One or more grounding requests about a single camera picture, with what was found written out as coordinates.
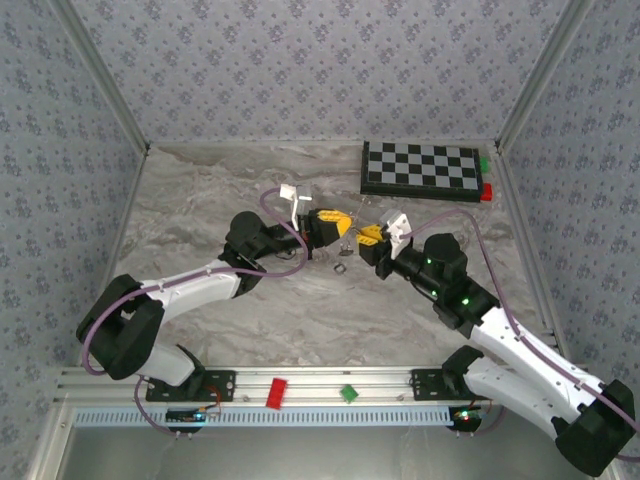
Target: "green cube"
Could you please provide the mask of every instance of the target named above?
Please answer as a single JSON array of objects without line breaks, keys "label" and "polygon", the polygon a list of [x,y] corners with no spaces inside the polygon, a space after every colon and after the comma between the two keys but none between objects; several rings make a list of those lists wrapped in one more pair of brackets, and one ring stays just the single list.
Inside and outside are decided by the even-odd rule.
[{"label": "green cube", "polygon": [[487,157],[480,157],[480,171],[489,173],[489,159]]},{"label": "green cube", "polygon": [[355,388],[351,385],[347,385],[340,390],[340,395],[342,395],[342,398],[344,398],[347,403],[351,403],[358,398],[358,392],[356,392]]}]

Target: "red cube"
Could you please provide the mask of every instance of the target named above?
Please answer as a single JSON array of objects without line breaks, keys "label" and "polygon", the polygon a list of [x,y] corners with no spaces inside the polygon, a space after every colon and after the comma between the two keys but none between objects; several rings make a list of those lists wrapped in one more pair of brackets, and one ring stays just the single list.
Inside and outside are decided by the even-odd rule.
[{"label": "red cube", "polygon": [[490,183],[484,184],[484,191],[482,192],[482,196],[480,197],[481,202],[490,202],[493,198],[493,187]]},{"label": "red cube", "polygon": [[267,407],[280,410],[282,407],[282,398],[284,391],[287,389],[287,381],[281,378],[274,378],[271,382],[271,390],[267,398]]}]

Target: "checkered board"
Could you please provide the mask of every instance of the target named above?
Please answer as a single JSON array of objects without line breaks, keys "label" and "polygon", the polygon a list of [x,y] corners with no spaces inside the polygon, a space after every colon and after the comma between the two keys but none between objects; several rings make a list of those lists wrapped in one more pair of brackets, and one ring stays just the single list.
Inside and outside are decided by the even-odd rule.
[{"label": "checkered board", "polygon": [[479,202],[475,148],[364,142],[360,193]]}]

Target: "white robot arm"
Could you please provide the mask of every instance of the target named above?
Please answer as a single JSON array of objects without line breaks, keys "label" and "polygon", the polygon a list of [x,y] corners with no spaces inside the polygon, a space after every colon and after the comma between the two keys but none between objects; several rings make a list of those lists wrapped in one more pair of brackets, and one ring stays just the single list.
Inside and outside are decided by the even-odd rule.
[{"label": "white robot arm", "polygon": [[467,257],[453,235],[432,235],[419,251],[402,212],[387,212],[380,223],[357,236],[359,254],[376,275],[383,280],[394,272],[404,277],[433,302],[448,327],[515,372],[464,346],[442,366],[452,394],[495,399],[547,433],[576,468],[602,474],[635,428],[607,403],[635,419],[631,390],[618,380],[605,384],[509,319],[500,301],[469,278]]},{"label": "white robot arm", "polygon": [[294,251],[301,241],[310,256],[351,227],[351,218],[336,210],[303,213],[304,201],[311,199],[308,190],[284,185],[280,192],[293,202],[288,228],[267,227],[255,213],[241,212],[231,221],[223,252],[207,265],[158,280],[113,279],[76,331],[104,372],[114,380],[134,374],[161,380],[182,388],[185,399],[201,387],[198,360],[179,345],[157,342],[162,325],[207,303],[243,295],[263,276],[280,276],[265,272],[258,259]]}]

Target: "patterned wallpaper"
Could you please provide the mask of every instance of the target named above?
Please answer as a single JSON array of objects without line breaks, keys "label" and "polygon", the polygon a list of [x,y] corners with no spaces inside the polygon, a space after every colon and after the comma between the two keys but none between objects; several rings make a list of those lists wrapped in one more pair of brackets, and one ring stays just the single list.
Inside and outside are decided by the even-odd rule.
[{"label": "patterned wallpaper", "polygon": [[596,3],[508,157],[575,360],[640,399],[637,1]]},{"label": "patterned wallpaper", "polygon": [[77,359],[138,157],[45,0],[0,7],[0,478]]},{"label": "patterned wallpaper", "polygon": [[74,2],[151,142],[495,138],[565,3]]}]

